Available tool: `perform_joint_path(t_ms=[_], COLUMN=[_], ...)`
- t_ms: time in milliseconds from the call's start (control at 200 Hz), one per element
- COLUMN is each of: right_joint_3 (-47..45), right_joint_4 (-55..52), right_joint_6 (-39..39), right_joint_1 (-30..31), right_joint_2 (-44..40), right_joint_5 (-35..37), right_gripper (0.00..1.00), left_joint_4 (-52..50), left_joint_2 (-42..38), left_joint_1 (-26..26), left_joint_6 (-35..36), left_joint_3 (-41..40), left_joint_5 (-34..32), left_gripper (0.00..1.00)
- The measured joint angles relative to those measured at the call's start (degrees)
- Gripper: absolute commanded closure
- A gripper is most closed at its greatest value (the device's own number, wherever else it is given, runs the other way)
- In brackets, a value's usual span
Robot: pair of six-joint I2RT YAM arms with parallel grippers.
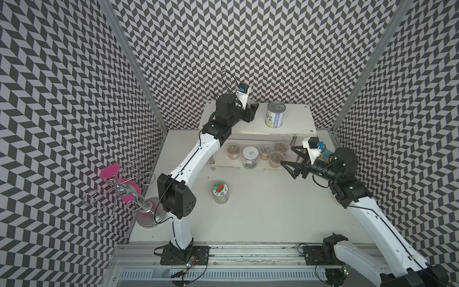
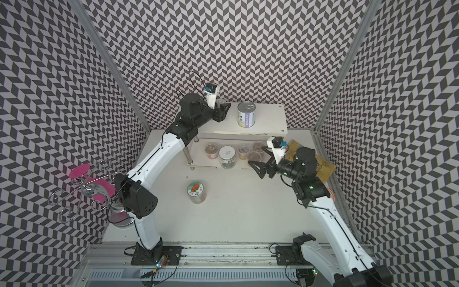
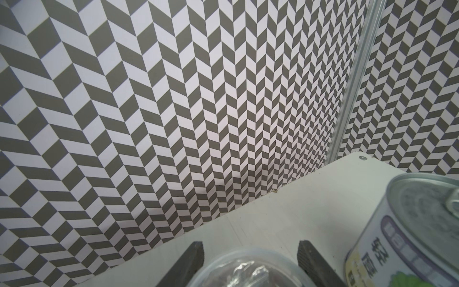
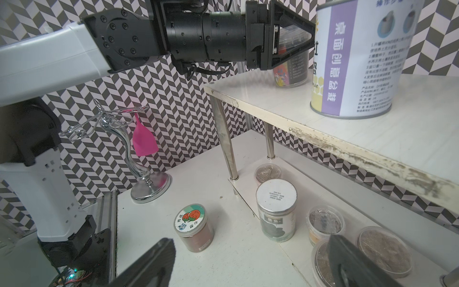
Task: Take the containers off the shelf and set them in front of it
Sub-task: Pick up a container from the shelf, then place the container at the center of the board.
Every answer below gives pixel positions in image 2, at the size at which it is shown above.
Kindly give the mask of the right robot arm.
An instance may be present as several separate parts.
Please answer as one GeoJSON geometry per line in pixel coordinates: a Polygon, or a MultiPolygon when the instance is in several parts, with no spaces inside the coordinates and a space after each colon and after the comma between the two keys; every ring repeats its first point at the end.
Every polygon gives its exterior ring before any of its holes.
{"type": "Polygon", "coordinates": [[[334,196],[317,177],[317,159],[314,149],[297,149],[294,160],[284,158],[286,144],[263,150],[270,159],[263,163],[250,161],[249,165],[260,178],[279,174],[292,180],[296,198],[311,212],[331,245],[328,254],[310,234],[294,239],[292,247],[305,261],[311,263],[334,287],[390,287],[393,275],[388,267],[378,265],[363,249],[347,227],[335,206],[334,196]]]}

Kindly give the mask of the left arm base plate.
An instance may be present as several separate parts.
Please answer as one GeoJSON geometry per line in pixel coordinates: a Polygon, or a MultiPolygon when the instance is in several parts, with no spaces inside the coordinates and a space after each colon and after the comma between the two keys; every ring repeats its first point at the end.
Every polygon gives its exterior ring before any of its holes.
{"type": "Polygon", "coordinates": [[[162,256],[166,256],[168,266],[178,265],[182,257],[182,246],[162,246],[148,251],[140,245],[136,246],[131,265],[153,266],[160,262],[162,256]]]}

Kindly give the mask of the white lid dark jar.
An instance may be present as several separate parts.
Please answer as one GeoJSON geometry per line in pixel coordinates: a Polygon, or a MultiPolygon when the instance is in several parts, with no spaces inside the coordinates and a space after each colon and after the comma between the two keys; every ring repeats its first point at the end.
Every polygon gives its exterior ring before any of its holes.
{"type": "Polygon", "coordinates": [[[236,153],[235,149],[232,146],[223,146],[219,151],[219,158],[221,166],[225,169],[232,169],[235,166],[236,153]]]}

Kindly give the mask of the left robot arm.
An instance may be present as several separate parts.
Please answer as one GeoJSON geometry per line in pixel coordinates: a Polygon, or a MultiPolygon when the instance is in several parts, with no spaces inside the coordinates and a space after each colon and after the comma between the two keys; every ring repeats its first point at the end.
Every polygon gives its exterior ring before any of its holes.
{"type": "Polygon", "coordinates": [[[152,252],[160,248],[161,236],[154,221],[158,198],[150,192],[155,180],[169,162],[198,135],[198,129],[213,120],[225,120],[230,103],[210,104],[199,94],[187,94],[179,102],[180,111],[161,136],[158,145],[131,171],[114,177],[117,196],[124,210],[134,219],[137,245],[152,252]]]}

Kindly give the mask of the purple white tin can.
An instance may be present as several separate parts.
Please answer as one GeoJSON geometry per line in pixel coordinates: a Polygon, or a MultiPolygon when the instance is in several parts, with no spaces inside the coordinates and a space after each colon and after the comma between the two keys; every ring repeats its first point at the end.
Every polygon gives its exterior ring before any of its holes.
{"type": "Polygon", "coordinates": [[[256,105],[253,102],[240,102],[237,106],[238,124],[242,128],[250,128],[255,124],[256,105]]]}

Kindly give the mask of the tomato label seed jar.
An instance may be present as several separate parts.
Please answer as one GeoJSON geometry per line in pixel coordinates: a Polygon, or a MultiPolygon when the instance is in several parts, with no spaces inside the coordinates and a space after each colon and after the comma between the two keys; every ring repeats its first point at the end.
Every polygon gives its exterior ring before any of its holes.
{"type": "Polygon", "coordinates": [[[187,187],[187,195],[195,204],[203,203],[206,199],[206,191],[201,182],[193,182],[187,187]]]}

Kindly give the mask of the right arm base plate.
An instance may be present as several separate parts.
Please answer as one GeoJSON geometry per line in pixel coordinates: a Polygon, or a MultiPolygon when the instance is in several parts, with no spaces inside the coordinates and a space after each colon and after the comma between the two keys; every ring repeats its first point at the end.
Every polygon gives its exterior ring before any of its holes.
{"type": "Polygon", "coordinates": [[[299,251],[294,250],[291,246],[275,246],[275,256],[277,265],[301,265],[312,266],[313,264],[306,261],[299,251]]]}

